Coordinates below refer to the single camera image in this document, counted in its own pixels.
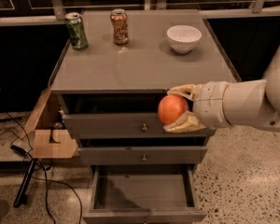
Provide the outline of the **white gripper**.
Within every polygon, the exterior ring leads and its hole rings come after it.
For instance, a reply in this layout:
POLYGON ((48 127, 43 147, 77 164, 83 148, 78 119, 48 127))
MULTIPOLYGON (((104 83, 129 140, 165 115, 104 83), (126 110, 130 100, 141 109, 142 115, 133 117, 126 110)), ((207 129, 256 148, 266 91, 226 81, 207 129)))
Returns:
POLYGON ((223 98, 229 83, 208 82, 206 84, 186 84, 168 90, 168 95, 182 96, 193 101, 193 112, 186 111, 175 122, 164 125, 168 133, 195 132, 205 127, 218 129, 230 127, 223 111, 223 98))

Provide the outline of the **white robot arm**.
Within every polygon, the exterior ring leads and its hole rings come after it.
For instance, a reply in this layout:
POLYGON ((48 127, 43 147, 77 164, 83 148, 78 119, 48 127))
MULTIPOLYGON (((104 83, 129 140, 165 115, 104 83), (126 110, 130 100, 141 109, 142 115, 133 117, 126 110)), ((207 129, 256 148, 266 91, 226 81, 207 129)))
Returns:
POLYGON ((186 84, 168 92, 193 102, 190 111, 163 127, 168 133, 234 125, 280 133, 280 64, 270 67, 263 79, 186 84))

